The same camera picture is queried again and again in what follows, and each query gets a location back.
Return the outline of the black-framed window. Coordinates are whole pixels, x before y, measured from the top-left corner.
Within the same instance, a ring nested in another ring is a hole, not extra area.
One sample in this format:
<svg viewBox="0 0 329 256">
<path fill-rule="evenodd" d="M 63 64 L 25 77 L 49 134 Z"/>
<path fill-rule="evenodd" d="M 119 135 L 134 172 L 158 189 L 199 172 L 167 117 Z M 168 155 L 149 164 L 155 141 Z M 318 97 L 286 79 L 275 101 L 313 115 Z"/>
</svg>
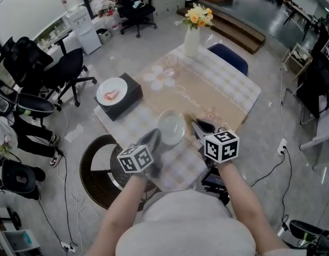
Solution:
<svg viewBox="0 0 329 256">
<path fill-rule="evenodd" d="M 71 2 L 84 4 L 84 0 Z M 63 0 L 0 0 L 0 45 L 10 37 L 34 39 L 66 13 Z"/>
</svg>

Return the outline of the clear glass cup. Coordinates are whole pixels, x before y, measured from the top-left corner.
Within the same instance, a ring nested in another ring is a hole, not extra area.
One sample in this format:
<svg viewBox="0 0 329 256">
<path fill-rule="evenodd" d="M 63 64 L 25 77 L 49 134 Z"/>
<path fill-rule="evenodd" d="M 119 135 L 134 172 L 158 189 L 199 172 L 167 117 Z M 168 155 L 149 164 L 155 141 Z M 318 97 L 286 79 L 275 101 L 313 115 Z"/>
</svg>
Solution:
<svg viewBox="0 0 329 256">
<path fill-rule="evenodd" d="M 169 76 L 175 75 L 175 68 L 178 65 L 178 57 L 174 54 L 167 54 L 163 59 L 165 70 Z"/>
</svg>

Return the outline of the small white bin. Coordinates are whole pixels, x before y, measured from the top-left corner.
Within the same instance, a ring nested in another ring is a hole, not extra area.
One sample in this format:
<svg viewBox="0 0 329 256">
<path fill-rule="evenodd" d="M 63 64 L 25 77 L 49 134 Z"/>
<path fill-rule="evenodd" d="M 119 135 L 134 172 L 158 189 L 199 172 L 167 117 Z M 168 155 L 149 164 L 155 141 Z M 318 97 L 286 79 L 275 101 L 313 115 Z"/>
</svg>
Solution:
<svg viewBox="0 0 329 256">
<path fill-rule="evenodd" d="M 108 43 L 112 38 L 111 32 L 106 28 L 100 28 L 96 31 L 96 33 L 102 44 Z"/>
</svg>

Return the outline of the white plate with red stain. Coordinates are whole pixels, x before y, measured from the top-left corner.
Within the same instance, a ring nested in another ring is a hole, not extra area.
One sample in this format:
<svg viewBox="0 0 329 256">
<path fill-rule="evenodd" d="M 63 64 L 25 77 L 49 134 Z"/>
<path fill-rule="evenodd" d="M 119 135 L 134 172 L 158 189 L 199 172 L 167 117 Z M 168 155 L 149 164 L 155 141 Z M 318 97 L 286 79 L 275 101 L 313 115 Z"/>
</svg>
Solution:
<svg viewBox="0 0 329 256">
<path fill-rule="evenodd" d="M 113 106 L 123 100 L 128 91 L 127 82 L 119 77 L 104 81 L 96 92 L 96 99 L 103 106 Z"/>
</svg>

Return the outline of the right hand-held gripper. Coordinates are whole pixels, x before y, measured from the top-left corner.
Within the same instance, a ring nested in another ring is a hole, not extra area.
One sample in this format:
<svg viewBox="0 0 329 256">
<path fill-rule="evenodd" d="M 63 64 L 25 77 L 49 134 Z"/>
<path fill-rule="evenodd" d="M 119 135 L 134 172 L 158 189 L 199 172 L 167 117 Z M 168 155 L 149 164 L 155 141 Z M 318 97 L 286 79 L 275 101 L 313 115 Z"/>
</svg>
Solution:
<svg viewBox="0 0 329 256">
<path fill-rule="evenodd" d="M 197 118 L 191 125 L 196 139 L 202 145 L 199 152 L 206 167 L 210 168 L 238 157 L 239 137 L 232 130 L 222 131 L 218 123 L 205 118 Z"/>
</svg>

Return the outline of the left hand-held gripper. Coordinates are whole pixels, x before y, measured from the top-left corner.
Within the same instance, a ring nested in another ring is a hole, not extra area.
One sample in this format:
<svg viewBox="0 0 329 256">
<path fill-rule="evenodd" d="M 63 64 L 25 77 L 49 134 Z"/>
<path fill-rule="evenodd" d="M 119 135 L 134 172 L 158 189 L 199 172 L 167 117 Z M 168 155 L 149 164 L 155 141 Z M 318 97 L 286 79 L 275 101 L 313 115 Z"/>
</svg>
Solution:
<svg viewBox="0 0 329 256">
<path fill-rule="evenodd" d="M 143 174 L 149 178 L 159 178 L 162 165 L 154 154 L 161 142 L 161 131 L 153 129 L 143 135 L 137 146 L 121 151 L 117 160 L 125 173 Z"/>
</svg>

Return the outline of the plain white plate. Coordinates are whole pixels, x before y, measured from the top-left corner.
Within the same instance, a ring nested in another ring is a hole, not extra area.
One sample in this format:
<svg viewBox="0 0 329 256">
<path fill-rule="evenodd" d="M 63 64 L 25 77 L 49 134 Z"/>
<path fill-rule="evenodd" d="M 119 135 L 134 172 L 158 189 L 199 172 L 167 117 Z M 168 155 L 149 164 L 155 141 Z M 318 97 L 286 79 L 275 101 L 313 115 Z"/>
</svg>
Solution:
<svg viewBox="0 0 329 256">
<path fill-rule="evenodd" d="M 180 143 L 186 133 L 186 122 L 183 113 L 165 110 L 159 117 L 157 127 L 161 132 L 161 140 L 167 146 Z"/>
</svg>

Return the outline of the white power strip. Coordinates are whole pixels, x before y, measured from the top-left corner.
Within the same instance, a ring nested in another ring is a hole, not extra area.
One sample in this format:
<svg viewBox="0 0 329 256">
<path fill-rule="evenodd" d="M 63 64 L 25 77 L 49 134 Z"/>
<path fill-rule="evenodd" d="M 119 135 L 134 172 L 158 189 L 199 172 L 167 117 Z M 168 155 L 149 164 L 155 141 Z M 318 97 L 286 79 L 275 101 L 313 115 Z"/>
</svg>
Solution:
<svg viewBox="0 0 329 256">
<path fill-rule="evenodd" d="M 282 155 L 284 153 L 284 150 L 286 148 L 286 145 L 287 145 L 287 141 L 285 138 L 282 138 L 279 145 L 278 145 L 278 148 L 277 148 L 277 154 L 278 155 Z"/>
<path fill-rule="evenodd" d="M 74 244 L 67 244 L 63 241 L 60 242 L 62 248 L 66 251 L 66 252 L 71 252 L 71 253 L 75 253 L 76 252 L 76 247 Z"/>
</svg>

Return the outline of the person's left forearm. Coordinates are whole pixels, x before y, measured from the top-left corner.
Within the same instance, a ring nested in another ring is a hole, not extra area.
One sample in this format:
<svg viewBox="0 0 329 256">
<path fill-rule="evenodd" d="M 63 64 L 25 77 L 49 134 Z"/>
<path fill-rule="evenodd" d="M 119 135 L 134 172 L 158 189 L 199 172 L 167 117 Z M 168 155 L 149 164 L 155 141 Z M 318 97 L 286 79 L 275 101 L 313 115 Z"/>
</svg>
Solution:
<svg viewBox="0 0 329 256">
<path fill-rule="evenodd" d="M 134 174 L 107 210 L 100 231 L 86 256 L 115 256 L 120 237 L 133 225 L 147 177 Z"/>
</svg>

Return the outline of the white plastic bags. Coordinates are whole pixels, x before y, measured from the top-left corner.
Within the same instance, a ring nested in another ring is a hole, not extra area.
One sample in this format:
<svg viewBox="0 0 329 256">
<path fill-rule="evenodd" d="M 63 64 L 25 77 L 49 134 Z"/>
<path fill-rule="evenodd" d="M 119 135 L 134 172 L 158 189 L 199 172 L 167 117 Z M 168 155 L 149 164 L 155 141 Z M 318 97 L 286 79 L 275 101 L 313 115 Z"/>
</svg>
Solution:
<svg viewBox="0 0 329 256">
<path fill-rule="evenodd" d="M 93 13 L 93 24 L 96 29 L 107 28 L 115 31 L 121 27 L 121 18 L 115 3 L 109 0 L 92 0 L 90 7 Z"/>
</svg>

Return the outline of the dark wicker stool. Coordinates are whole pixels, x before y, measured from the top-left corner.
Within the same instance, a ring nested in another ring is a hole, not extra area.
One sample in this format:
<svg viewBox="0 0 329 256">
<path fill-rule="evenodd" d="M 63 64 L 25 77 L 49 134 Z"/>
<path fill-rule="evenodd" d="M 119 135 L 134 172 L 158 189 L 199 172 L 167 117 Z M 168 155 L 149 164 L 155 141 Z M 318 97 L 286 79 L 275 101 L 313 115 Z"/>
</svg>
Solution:
<svg viewBox="0 0 329 256">
<path fill-rule="evenodd" d="M 98 150 L 107 145 L 115 146 L 111 157 L 107 159 L 107 164 L 110 166 L 110 169 L 93 171 L 91 166 L 95 154 Z M 137 145 L 136 143 L 130 144 L 127 148 L 132 146 Z M 105 209 L 108 209 L 111 206 L 129 181 L 130 177 L 133 175 L 131 173 L 125 173 L 117 159 L 118 154 L 125 149 L 122 149 L 122 147 L 119 146 L 112 135 L 104 134 L 89 144 L 82 156 L 80 163 L 80 177 L 83 187 L 91 199 Z M 154 154 L 160 161 L 159 154 L 157 152 Z M 149 192 L 157 192 L 159 189 L 155 186 L 154 182 L 151 181 L 152 178 L 147 178 L 148 182 L 145 189 L 145 197 L 146 199 L 149 199 Z"/>
</svg>

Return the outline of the beige checked tablecloth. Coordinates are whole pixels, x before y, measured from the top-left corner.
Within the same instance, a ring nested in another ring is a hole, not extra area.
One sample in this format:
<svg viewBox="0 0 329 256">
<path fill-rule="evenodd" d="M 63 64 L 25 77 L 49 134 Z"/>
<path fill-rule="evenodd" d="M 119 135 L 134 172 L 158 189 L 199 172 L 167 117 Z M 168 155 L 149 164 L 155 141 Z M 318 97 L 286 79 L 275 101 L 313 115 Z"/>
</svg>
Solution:
<svg viewBox="0 0 329 256">
<path fill-rule="evenodd" d="M 163 59 L 178 57 L 175 75 L 169 76 Z M 226 129 L 236 131 L 261 93 L 251 79 L 235 67 L 199 47 L 195 57 L 187 57 L 182 45 L 142 69 L 133 79 L 141 85 L 143 98 L 112 121 L 100 106 L 94 112 L 107 132 L 122 147 L 136 143 L 143 135 L 158 128 L 160 115 L 168 109 L 194 113 L 196 118 L 211 119 Z M 160 143 L 163 168 L 153 179 L 161 191 L 188 188 L 206 169 L 198 153 L 202 145 L 189 134 L 175 146 Z"/>
</svg>

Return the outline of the yellow flower bouquet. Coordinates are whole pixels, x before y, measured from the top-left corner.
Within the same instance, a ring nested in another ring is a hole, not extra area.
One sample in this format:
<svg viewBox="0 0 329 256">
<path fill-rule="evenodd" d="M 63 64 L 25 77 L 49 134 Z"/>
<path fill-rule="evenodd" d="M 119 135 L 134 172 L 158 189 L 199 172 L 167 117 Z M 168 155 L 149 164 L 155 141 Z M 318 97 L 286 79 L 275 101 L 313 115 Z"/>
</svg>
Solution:
<svg viewBox="0 0 329 256">
<path fill-rule="evenodd" d="M 184 15 L 182 23 L 189 29 L 198 29 L 200 27 L 211 27 L 213 25 L 213 12 L 201 4 L 193 3 L 193 7 Z"/>
</svg>

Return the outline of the long dark table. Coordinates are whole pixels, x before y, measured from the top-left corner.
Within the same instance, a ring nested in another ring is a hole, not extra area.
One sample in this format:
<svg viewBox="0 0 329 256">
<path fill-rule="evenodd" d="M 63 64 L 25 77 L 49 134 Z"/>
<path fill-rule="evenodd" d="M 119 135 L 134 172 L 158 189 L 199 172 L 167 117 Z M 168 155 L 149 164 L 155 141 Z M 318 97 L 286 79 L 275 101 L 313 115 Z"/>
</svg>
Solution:
<svg viewBox="0 0 329 256">
<path fill-rule="evenodd" d="M 307 13 L 305 13 L 302 9 L 300 9 L 299 7 L 291 4 L 291 3 L 285 3 L 286 7 L 287 8 L 290 8 L 292 9 L 290 15 L 287 17 L 287 19 L 285 20 L 285 22 L 283 23 L 283 26 L 287 23 L 287 22 L 290 22 L 293 17 L 298 14 L 302 19 L 305 20 L 305 27 L 304 27 L 304 30 L 303 30 L 303 39 L 305 39 L 307 33 L 308 33 L 308 30 L 310 28 L 312 28 L 315 24 L 316 24 L 316 19 L 313 18 L 313 17 L 310 17 L 310 15 L 308 15 Z"/>
</svg>

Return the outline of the white water dispenser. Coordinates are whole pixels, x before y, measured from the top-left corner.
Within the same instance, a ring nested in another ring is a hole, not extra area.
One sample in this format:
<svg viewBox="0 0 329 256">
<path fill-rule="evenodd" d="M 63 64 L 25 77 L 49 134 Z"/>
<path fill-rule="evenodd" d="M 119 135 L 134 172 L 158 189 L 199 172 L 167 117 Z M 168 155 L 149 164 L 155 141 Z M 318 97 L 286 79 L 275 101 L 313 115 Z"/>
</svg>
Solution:
<svg viewBox="0 0 329 256">
<path fill-rule="evenodd" d="M 64 20 L 75 33 L 86 55 L 90 55 L 101 47 L 101 42 L 86 7 L 79 6 L 74 11 L 68 12 L 64 16 Z"/>
</svg>

